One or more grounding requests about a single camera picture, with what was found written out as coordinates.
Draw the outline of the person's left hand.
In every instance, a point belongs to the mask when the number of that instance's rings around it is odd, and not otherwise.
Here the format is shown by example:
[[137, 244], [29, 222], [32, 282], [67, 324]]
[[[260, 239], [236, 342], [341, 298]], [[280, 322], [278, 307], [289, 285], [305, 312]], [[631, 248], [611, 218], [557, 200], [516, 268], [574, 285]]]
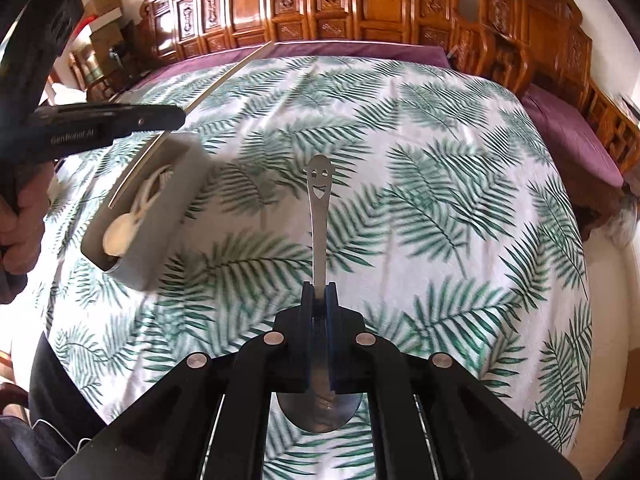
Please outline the person's left hand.
[[26, 274], [37, 262], [53, 175], [53, 162], [38, 166], [38, 171], [17, 194], [17, 214], [1, 199], [1, 246], [6, 248], [1, 263], [9, 274]]

